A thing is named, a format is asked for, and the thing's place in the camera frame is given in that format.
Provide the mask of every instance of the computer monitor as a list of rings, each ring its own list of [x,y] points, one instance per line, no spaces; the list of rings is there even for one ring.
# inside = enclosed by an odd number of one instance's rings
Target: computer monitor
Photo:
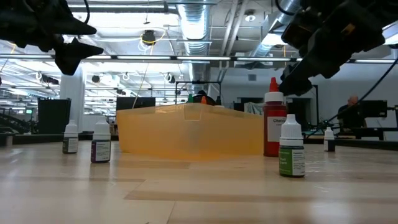
[[[359,103],[359,113],[364,118],[386,118],[387,100],[364,100]]]

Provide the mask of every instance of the white bottle cap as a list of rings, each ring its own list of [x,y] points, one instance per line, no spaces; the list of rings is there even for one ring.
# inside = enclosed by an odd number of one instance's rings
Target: white bottle cap
[[[109,124],[106,122],[105,117],[101,117],[95,124],[94,134],[111,134],[109,130]]]
[[[296,121],[294,114],[288,114],[286,122],[282,124],[279,143],[282,146],[303,146],[301,125]]]
[[[264,102],[284,102],[284,94],[281,92],[269,92],[264,95]]]
[[[77,133],[77,124],[74,119],[69,121],[69,124],[65,127],[65,133],[67,134],[75,134]]]
[[[326,131],[325,131],[325,139],[332,140],[334,138],[335,138],[335,134],[333,133],[333,131],[331,130],[330,127],[327,127]]]

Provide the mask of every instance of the orange object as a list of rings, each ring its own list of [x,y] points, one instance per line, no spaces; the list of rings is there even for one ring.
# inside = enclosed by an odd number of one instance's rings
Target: orange object
[[[201,102],[200,102],[201,104],[207,104],[207,100],[206,100],[206,96],[203,96],[202,98],[201,98]]]
[[[122,152],[185,161],[262,154],[262,116],[187,103],[117,111]]]
[[[278,83],[276,82],[276,78],[275,77],[271,78],[271,84],[269,85],[269,91],[270,92],[279,91]]]

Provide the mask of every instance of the white dropper bottle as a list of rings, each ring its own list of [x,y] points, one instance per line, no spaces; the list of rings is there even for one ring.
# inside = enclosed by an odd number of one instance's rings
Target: white dropper bottle
[[[331,130],[330,127],[326,128],[325,136],[323,137],[323,150],[325,152],[334,152],[335,151],[335,134]]]
[[[111,160],[111,132],[106,118],[103,116],[95,124],[93,141],[91,142],[91,162],[104,163]]]
[[[63,133],[62,153],[74,154],[79,148],[79,133],[77,124],[74,119],[71,119],[65,127]]]

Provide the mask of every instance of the green label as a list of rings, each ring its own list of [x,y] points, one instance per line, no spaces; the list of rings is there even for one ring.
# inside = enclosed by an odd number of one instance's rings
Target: green label
[[[291,149],[279,149],[279,173],[285,175],[293,175]]]
[[[284,175],[305,175],[303,149],[279,149],[279,173]]]

